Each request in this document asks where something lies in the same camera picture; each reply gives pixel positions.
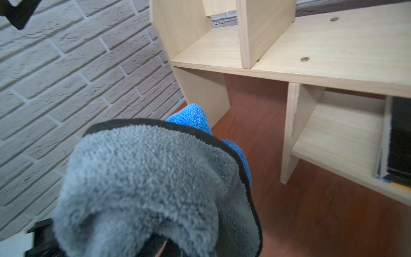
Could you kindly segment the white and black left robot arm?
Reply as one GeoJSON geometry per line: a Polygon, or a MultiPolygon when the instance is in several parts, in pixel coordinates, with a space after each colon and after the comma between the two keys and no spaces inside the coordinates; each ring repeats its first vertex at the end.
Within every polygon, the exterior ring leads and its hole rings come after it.
{"type": "Polygon", "coordinates": [[[23,0],[13,6],[8,0],[1,0],[1,16],[18,30],[23,30],[41,0],[23,0]]]}

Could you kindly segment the blue and grey microfibre cloth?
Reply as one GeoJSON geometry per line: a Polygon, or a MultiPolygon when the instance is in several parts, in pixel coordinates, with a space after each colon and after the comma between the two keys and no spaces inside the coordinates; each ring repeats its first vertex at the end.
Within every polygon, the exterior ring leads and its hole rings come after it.
{"type": "Polygon", "coordinates": [[[262,228],[243,150],[202,108],[92,125],[53,217],[68,257],[257,257],[262,228]]]}

